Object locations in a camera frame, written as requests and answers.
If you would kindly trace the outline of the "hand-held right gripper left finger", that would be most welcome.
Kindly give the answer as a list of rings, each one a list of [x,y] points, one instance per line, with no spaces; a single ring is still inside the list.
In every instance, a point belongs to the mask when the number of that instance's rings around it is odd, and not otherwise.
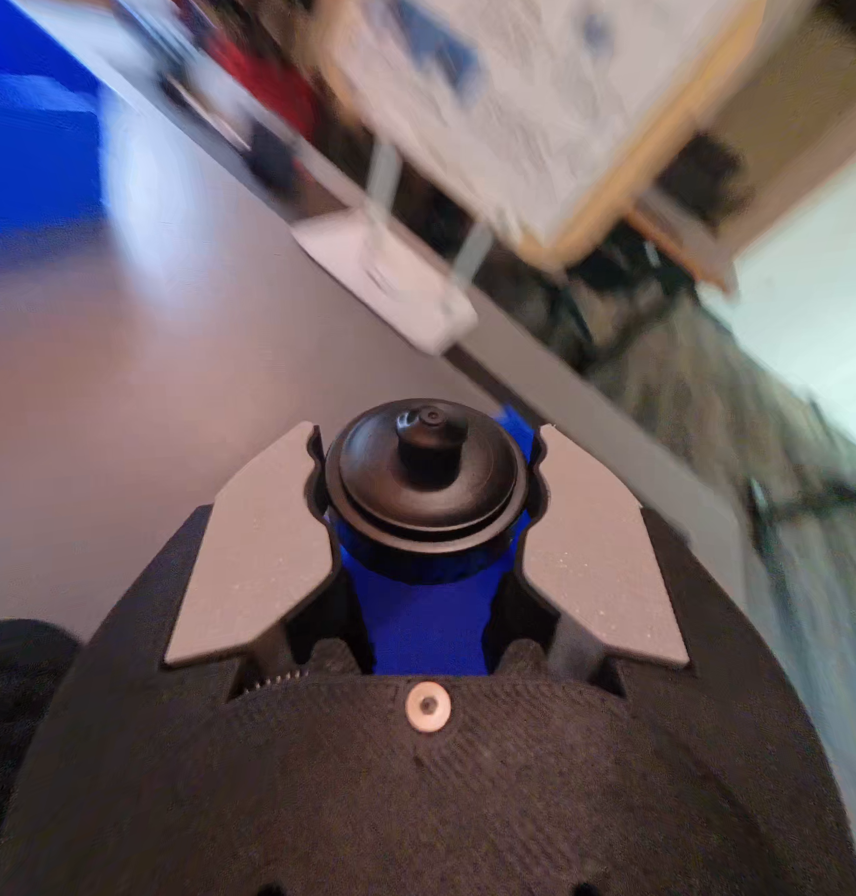
[[[254,457],[213,502],[165,650],[181,668],[238,658],[292,675],[323,640],[372,672],[372,646],[327,520],[320,429],[304,421]]]

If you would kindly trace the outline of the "wooden sign board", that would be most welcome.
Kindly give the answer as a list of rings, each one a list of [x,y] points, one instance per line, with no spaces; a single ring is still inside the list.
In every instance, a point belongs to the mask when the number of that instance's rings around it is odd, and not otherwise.
[[[330,44],[335,25],[350,2],[314,2],[311,33],[314,59],[343,111],[342,116],[361,123],[371,131],[375,144],[378,140],[389,142],[379,137],[377,131],[362,117],[353,102],[350,84],[339,72],[332,58]],[[733,11],[728,14],[725,25],[702,50],[697,61],[678,76],[676,86],[669,90],[646,123],[639,127],[636,136],[627,140],[626,148],[617,155],[612,167],[590,189],[583,203],[550,242],[538,241],[529,234],[520,237],[505,235],[501,226],[479,218],[461,205],[414,168],[397,150],[402,162],[408,163],[460,208],[466,210],[474,221],[486,222],[497,239],[514,250],[526,263],[550,271],[575,263],[601,240],[603,233],[627,210],[635,196],[651,185],[679,150],[680,143],[691,137],[702,113],[710,111],[724,95],[734,75],[754,48],[767,3],[732,4]]]

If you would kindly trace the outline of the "wooden desk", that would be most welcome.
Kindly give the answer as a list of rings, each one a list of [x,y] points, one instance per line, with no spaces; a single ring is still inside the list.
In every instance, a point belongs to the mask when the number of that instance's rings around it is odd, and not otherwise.
[[[725,296],[736,293],[738,278],[731,250],[700,218],[658,187],[637,196],[624,220],[695,282],[715,287]]]

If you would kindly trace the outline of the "dark grey box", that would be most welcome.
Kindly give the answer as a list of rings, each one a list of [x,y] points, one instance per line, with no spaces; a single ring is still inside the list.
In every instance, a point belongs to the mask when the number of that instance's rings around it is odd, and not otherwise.
[[[255,179],[272,193],[295,196],[305,168],[299,159],[299,132],[257,121],[245,161]]]

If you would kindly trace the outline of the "black office chair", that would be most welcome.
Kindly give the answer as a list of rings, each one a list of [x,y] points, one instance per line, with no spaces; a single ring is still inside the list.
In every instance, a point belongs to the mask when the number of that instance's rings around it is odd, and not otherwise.
[[[744,156],[709,132],[698,132],[659,174],[657,187],[712,230],[750,204]]]
[[[566,274],[595,360],[624,351],[680,298],[697,298],[690,273],[624,221]]]

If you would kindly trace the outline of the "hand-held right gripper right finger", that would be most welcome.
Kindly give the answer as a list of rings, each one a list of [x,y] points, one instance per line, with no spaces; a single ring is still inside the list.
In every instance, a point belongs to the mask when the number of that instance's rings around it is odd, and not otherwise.
[[[487,668],[517,641],[559,678],[595,679],[611,659],[682,671],[690,657],[641,502],[555,426],[534,439],[528,525],[487,624]]]

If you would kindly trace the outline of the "blue plastic bin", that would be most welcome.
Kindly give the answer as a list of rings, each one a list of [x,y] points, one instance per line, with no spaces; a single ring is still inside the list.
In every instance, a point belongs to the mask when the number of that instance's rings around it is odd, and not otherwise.
[[[101,87],[35,20],[0,1],[0,235],[102,216]]]
[[[516,430],[520,435],[509,432],[530,468],[533,431],[526,425]],[[528,487],[530,490],[530,472]],[[526,525],[526,507],[515,525],[513,543],[500,562],[470,578],[441,585],[409,585],[375,574],[348,554],[337,538],[344,563],[352,568],[375,653],[376,674],[473,676],[485,673],[481,637],[489,622],[494,593],[513,567],[514,542]]]

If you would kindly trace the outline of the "black bottle lid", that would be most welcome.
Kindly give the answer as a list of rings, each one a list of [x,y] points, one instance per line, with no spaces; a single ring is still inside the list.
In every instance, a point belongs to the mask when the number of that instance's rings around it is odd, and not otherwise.
[[[528,468],[512,434],[477,409],[391,401],[332,442],[328,517],[369,571],[409,585],[452,583],[508,553],[527,504]]]

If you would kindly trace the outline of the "red bag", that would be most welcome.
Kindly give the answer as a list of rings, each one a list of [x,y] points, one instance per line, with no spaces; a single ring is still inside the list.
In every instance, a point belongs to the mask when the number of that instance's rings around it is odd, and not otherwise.
[[[304,139],[312,140],[319,103],[312,85],[292,64],[243,49],[224,36],[209,39],[211,58],[262,106],[282,118]]]

